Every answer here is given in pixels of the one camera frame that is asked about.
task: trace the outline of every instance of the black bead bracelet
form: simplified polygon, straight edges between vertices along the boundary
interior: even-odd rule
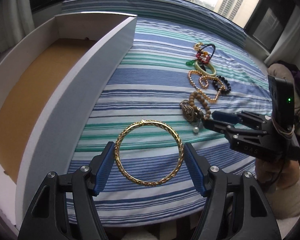
[[[221,90],[221,93],[222,94],[228,94],[231,91],[231,87],[230,87],[230,84],[229,84],[228,80],[226,80],[222,76],[217,76],[217,78],[219,78],[221,80],[221,82],[223,82],[225,87],[226,87],[226,90]],[[215,90],[219,91],[220,88],[218,87],[218,83],[215,80],[212,82],[212,85],[213,85]]]

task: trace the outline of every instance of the bracelet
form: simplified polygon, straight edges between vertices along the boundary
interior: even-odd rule
[[[230,87],[229,82],[222,76],[217,76],[217,78],[220,79],[221,82],[223,82],[224,86],[226,87],[226,89],[222,90],[221,93],[222,94],[228,94],[231,91],[231,87]],[[212,85],[213,85],[214,89],[217,90],[217,91],[219,91],[219,89],[221,89],[221,87],[218,87],[218,84],[215,80],[212,82]]]
[[[172,135],[172,137],[175,139],[176,143],[178,144],[179,159],[178,159],[176,167],[173,169],[172,172],[170,172],[163,179],[160,179],[160,180],[157,180],[157,181],[143,181],[143,180],[136,179],[136,178],[132,177],[129,173],[127,173],[125,171],[124,167],[122,166],[121,160],[120,160],[119,150],[120,150],[120,145],[121,145],[122,140],[124,139],[124,137],[128,133],[133,131],[134,129],[136,129],[138,127],[141,127],[141,126],[145,126],[145,125],[153,125],[153,126],[156,126],[156,127],[159,127],[159,128],[162,128],[162,129],[166,130],[168,133],[170,133]],[[169,125],[165,124],[164,122],[155,121],[155,120],[146,120],[146,121],[141,120],[139,122],[135,122],[135,123],[129,125],[126,129],[124,129],[119,134],[119,136],[117,138],[117,141],[115,142],[115,145],[114,145],[114,159],[115,159],[115,163],[118,166],[119,171],[128,180],[132,181],[133,183],[143,185],[143,186],[157,186],[157,185],[161,185],[163,183],[166,183],[167,181],[172,179],[177,174],[177,172],[179,171],[179,169],[182,165],[182,162],[183,162],[183,145],[182,145],[181,138],[175,132],[175,130],[173,130]]]
[[[205,66],[207,66],[208,68],[211,69],[212,71],[212,74],[204,71],[198,64],[197,61],[194,62],[194,67],[197,71],[201,72],[202,74],[204,74],[205,76],[211,76],[211,77],[214,77],[216,75],[216,69],[211,65],[211,63],[207,63],[205,64]]]
[[[206,114],[205,114],[204,118],[209,119],[210,114],[211,114],[210,107],[208,106],[208,103],[204,101],[204,98],[202,98],[201,95],[198,94],[197,91],[192,92],[190,94],[190,96],[189,96],[189,106],[191,106],[194,111],[199,111],[199,108],[194,104],[194,99],[195,98],[202,104],[202,106],[206,110]]]

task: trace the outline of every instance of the curtain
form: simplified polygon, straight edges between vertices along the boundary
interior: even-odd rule
[[[300,9],[296,6],[291,17],[282,32],[276,46],[266,58],[265,64],[270,66],[277,60],[288,63],[294,59],[300,49]]]
[[[0,53],[34,30],[29,0],[0,2]]]

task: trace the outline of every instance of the jade bangle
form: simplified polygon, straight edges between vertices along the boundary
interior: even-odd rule
[[[200,66],[198,65],[198,62],[195,61],[194,62],[194,67],[197,71],[201,72],[202,74],[204,74],[205,76],[210,76],[210,77],[214,77],[216,75],[216,69],[211,65],[211,63],[209,62],[208,64],[205,64],[206,67],[210,68],[212,71],[211,73],[205,72],[202,68],[200,68]]]

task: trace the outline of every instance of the cardboard box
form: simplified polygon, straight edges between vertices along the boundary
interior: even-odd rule
[[[45,175],[67,172],[93,106],[133,44],[136,21],[109,12],[58,15],[0,63],[0,165],[17,183],[17,228]]]

